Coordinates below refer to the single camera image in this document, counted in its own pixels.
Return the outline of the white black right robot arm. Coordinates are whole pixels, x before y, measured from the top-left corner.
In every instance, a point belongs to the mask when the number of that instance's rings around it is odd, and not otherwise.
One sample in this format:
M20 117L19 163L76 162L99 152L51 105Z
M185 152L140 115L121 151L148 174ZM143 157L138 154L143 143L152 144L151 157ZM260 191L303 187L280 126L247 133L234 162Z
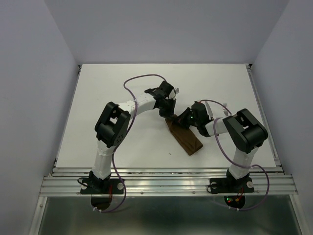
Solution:
M253 192L253 184L249 171L254 155L268 138L265 127L248 110L242 109L235 114L228 112L226 117L213 117L209 100L196 101L190 108L174 119L174 123L182 128L196 127L204 137L215 137L217 145L230 167L224 178L210 179L208 188L211 193L236 192L248 188ZM218 136L229 134L235 145L234 157L231 159L222 148Z

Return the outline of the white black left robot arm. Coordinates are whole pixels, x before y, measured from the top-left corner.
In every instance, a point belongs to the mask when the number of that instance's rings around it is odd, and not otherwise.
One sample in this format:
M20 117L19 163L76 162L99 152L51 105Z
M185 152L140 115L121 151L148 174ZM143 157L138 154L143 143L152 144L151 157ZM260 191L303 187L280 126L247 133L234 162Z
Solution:
M159 109L163 118L173 116L178 92L178 88L162 81L159 87L147 89L130 101L119 104L109 102L105 106L95 125L97 154L94 166L83 182L87 189L99 194L109 191L113 154L125 139L135 117L153 109Z

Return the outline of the brown cloth napkin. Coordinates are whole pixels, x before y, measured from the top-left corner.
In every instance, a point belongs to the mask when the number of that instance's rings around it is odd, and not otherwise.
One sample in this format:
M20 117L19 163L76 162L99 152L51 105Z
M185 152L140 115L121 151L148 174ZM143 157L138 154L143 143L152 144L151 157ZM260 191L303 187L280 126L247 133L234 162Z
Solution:
M189 156L195 154L203 147L202 142L190 129L180 127L168 118L165 119L165 122L172 136Z

